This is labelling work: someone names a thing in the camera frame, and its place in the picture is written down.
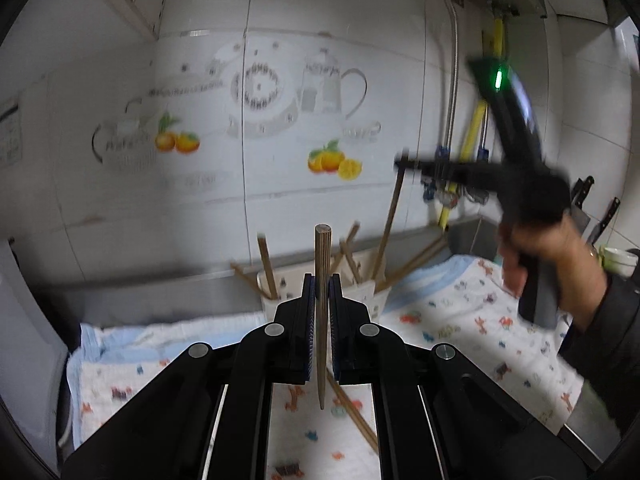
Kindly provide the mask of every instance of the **tiled wall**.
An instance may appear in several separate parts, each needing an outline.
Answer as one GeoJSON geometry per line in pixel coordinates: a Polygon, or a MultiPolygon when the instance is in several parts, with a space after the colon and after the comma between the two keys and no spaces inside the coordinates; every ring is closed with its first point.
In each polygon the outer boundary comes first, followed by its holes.
{"type": "Polygon", "coordinates": [[[564,110],[559,165],[572,181],[592,174],[584,202],[593,218],[610,200],[622,205],[599,243],[621,249],[640,246],[638,151],[638,34],[630,20],[615,30],[579,18],[560,17],[564,110]]]}
{"type": "MultiPolygon", "coordinates": [[[[458,12],[463,59],[492,18],[458,12]]],[[[393,158],[434,152],[449,56],[442,0],[166,0],[157,44],[63,66],[20,95],[24,155],[0,170],[0,236],[16,238],[31,283],[73,283],[256,260],[258,232],[272,254],[306,250],[319,222],[379,234],[393,158]],[[156,137],[166,112],[178,141],[156,137]],[[350,171],[316,172],[310,153],[330,143],[350,171]]],[[[462,69],[454,152],[475,104],[462,69]]],[[[437,216],[407,178],[393,229],[437,216]]]]}

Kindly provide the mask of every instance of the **green light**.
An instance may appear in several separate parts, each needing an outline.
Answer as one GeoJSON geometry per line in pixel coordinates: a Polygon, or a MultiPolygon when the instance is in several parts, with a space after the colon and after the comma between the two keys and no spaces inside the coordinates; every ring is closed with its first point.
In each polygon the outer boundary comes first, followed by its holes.
{"type": "Polygon", "coordinates": [[[500,86],[502,86],[502,70],[498,70],[498,73],[495,75],[495,89],[499,90],[500,86]]]}

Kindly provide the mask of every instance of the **cloth with animal print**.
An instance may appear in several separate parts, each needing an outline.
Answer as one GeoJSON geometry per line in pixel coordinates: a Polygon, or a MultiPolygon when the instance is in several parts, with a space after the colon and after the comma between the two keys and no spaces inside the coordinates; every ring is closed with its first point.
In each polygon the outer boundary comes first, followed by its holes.
{"type": "MultiPolygon", "coordinates": [[[[328,382],[324,410],[320,409],[317,384],[313,370],[311,381],[303,386],[273,385],[265,478],[380,478],[378,456],[328,382]]],[[[343,389],[375,431],[370,386],[360,384],[343,389]]]]}
{"type": "Polygon", "coordinates": [[[502,286],[502,269],[474,256],[416,270],[393,288],[380,319],[407,343],[451,343],[553,433],[584,382],[558,357],[570,323],[561,314],[549,331],[522,320],[517,299],[502,286]]]}

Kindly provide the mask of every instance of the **wooden chopstick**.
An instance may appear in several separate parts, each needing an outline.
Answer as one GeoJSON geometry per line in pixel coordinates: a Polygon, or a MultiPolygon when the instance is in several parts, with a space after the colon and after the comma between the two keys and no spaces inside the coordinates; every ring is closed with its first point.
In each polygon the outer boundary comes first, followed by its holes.
{"type": "Polygon", "coordinates": [[[240,276],[240,278],[245,280],[247,285],[249,285],[255,292],[257,292],[258,294],[260,294],[262,297],[264,297],[267,300],[271,299],[271,297],[266,292],[264,292],[262,290],[260,285],[258,285],[256,282],[254,282],[254,280],[252,280],[244,272],[242,272],[242,269],[238,264],[231,262],[229,264],[229,266],[236,272],[236,276],[240,276]]]}
{"type": "Polygon", "coordinates": [[[258,248],[260,249],[260,259],[262,260],[262,266],[264,267],[264,274],[267,278],[267,285],[269,286],[271,299],[277,300],[278,289],[276,288],[276,281],[273,277],[273,267],[271,267],[271,260],[269,259],[267,238],[265,238],[263,234],[258,234],[258,248]]]}
{"type": "Polygon", "coordinates": [[[397,272],[393,273],[384,282],[377,283],[374,294],[377,294],[379,292],[382,292],[383,290],[388,289],[391,286],[394,286],[397,282],[405,278],[411,272],[414,272],[415,269],[423,266],[426,262],[431,260],[446,246],[447,241],[445,240],[444,236],[440,236],[436,241],[432,242],[425,249],[421,250],[420,253],[416,254],[416,256],[414,256],[410,261],[404,264],[404,266],[398,269],[397,272]]]}
{"type": "MultiPolygon", "coordinates": [[[[409,153],[402,152],[402,158],[408,159],[409,153]]],[[[375,280],[382,265],[382,256],[385,254],[386,244],[389,241],[389,234],[391,233],[391,224],[394,222],[394,216],[396,215],[396,208],[398,207],[398,199],[400,198],[400,191],[402,189],[402,181],[404,180],[404,166],[401,165],[398,168],[398,174],[396,175],[396,186],[394,187],[394,194],[391,197],[391,205],[389,206],[389,213],[386,216],[385,230],[380,238],[380,245],[378,246],[378,252],[376,253],[376,259],[373,262],[373,268],[371,269],[370,280],[375,280]]]]}
{"type": "Polygon", "coordinates": [[[338,397],[338,400],[340,400],[340,405],[346,410],[347,413],[349,413],[351,420],[356,425],[356,427],[360,430],[360,433],[365,438],[365,440],[369,443],[369,445],[371,446],[371,449],[376,454],[379,454],[380,452],[378,450],[378,436],[376,435],[376,433],[371,429],[369,424],[367,424],[367,421],[364,420],[363,416],[360,414],[358,409],[353,405],[353,402],[351,402],[351,399],[346,394],[346,392],[342,389],[340,384],[335,382],[335,379],[331,375],[331,372],[329,369],[327,369],[326,371],[326,378],[329,381],[329,384],[331,384],[331,387],[334,390],[336,397],[338,397]]]}
{"type": "MultiPolygon", "coordinates": [[[[360,222],[356,220],[351,226],[349,235],[347,236],[347,245],[353,242],[353,239],[356,237],[356,234],[358,233],[359,229],[360,229],[360,222]]],[[[329,276],[333,276],[335,274],[335,271],[338,270],[338,266],[342,261],[342,256],[343,256],[342,250],[338,249],[337,253],[334,256],[334,262],[331,264],[331,268],[329,269],[329,276]]]]}
{"type": "Polygon", "coordinates": [[[347,245],[347,242],[344,240],[344,238],[340,238],[340,250],[342,251],[342,254],[344,255],[344,259],[347,260],[347,264],[349,265],[349,268],[353,273],[353,279],[356,281],[357,284],[361,284],[362,278],[360,277],[360,272],[358,272],[358,266],[356,265],[356,262],[353,261],[353,254],[351,254],[351,248],[347,245]]]}

